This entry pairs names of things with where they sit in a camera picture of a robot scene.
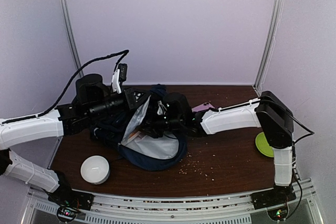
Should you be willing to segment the purple smartphone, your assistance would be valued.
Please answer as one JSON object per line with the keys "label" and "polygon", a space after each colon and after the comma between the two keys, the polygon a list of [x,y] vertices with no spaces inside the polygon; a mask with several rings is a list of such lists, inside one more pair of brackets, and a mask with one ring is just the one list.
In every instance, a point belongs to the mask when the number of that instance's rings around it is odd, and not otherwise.
{"label": "purple smartphone", "polygon": [[215,107],[210,103],[210,102],[204,102],[200,105],[197,105],[192,108],[193,112],[200,112],[204,110],[210,110],[210,109],[215,109]]}

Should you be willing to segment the orange treehouse paperback book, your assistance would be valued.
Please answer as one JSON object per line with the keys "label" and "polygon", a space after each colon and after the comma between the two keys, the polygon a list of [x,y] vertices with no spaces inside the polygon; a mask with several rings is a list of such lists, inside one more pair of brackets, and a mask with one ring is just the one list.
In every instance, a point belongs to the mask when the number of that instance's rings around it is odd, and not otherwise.
{"label": "orange treehouse paperback book", "polygon": [[146,135],[144,132],[139,131],[139,130],[134,130],[134,131],[129,135],[128,142],[136,141],[136,140],[141,140],[141,139],[143,139],[144,137],[147,137],[147,135]]}

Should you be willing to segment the navy blue student backpack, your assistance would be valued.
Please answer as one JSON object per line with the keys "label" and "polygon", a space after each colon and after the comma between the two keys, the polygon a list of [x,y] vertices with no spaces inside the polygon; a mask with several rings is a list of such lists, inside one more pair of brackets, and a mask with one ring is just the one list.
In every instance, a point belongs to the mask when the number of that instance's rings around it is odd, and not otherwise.
{"label": "navy blue student backpack", "polygon": [[167,95],[165,85],[150,88],[148,101],[135,111],[122,111],[108,115],[89,128],[90,138],[115,149],[133,165],[148,171],[168,169],[180,162],[187,154],[187,139],[177,133],[166,132],[159,138],[149,135],[141,140],[128,142],[129,135],[140,129],[150,102]]}

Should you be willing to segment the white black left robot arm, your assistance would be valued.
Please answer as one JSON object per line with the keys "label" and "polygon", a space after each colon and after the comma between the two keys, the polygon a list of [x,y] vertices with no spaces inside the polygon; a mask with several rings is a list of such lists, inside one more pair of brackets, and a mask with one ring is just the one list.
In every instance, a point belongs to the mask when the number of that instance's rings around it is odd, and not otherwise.
{"label": "white black left robot arm", "polygon": [[103,84],[99,74],[87,74],[76,81],[71,103],[52,105],[40,114],[1,120],[1,174],[40,187],[64,205],[71,205],[75,192],[62,172],[44,169],[18,156],[11,147],[49,137],[71,136],[88,129],[108,115],[134,112],[148,104],[150,93],[134,88],[123,89]]}

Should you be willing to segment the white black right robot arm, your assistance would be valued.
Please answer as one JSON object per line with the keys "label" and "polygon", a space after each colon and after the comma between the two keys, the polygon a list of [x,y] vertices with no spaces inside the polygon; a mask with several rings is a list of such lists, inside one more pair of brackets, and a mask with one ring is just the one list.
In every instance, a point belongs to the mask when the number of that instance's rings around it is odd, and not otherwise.
{"label": "white black right robot arm", "polygon": [[292,191],[295,162],[293,113],[272,93],[225,108],[193,111],[181,93],[169,93],[147,109],[142,129],[158,138],[165,132],[206,137],[241,129],[260,129],[274,154],[274,186],[269,192],[272,203],[279,204]]}

